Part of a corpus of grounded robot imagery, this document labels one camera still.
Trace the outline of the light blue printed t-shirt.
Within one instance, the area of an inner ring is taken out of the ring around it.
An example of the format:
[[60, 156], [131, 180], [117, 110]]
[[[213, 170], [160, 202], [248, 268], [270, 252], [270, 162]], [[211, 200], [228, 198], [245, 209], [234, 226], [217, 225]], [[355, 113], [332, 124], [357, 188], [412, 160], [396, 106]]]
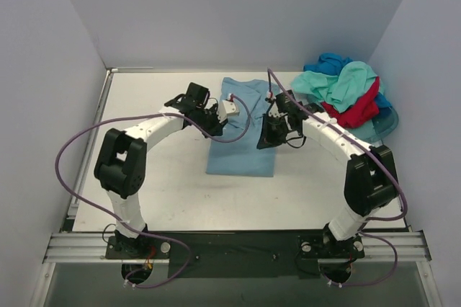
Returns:
[[225, 77], [221, 84], [221, 98], [234, 94], [246, 104], [238, 103], [240, 114], [230, 117], [223, 129], [222, 140], [232, 139], [232, 143], [212, 141], [207, 159], [207, 174], [273, 177], [276, 150], [259, 150], [256, 145], [261, 135], [263, 115], [269, 109], [266, 102], [269, 84], [263, 80], [236, 81]]

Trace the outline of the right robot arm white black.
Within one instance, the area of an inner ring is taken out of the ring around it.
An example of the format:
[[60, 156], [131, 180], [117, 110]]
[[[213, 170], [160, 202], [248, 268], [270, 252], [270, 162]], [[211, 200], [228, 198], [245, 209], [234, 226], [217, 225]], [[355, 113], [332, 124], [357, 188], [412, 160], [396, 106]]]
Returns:
[[369, 221], [378, 220], [377, 211], [401, 198], [393, 154], [386, 146], [373, 146], [353, 136], [318, 105], [303, 105], [291, 91], [267, 98], [256, 147], [275, 148], [289, 142], [288, 135], [316, 141], [346, 167], [344, 206], [323, 228], [321, 246], [338, 256], [347, 243]]

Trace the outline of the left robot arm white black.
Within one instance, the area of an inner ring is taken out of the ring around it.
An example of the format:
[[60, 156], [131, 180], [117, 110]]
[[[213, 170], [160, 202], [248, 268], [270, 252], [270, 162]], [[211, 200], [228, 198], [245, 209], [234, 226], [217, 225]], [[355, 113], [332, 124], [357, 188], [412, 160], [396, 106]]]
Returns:
[[169, 100], [158, 117], [145, 120], [124, 130], [108, 130], [102, 141], [94, 176], [107, 191], [116, 222], [115, 238], [132, 258], [142, 257], [148, 240], [140, 232], [147, 231], [138, 191], [146, 178], [148, 152], [169, 135], [196, 123], [207, 134], [223, 134], [228, 117], [238, 113], [238, 107], [221, 100], [207, 108], [209, 89], [195, 83], [184, 94]]

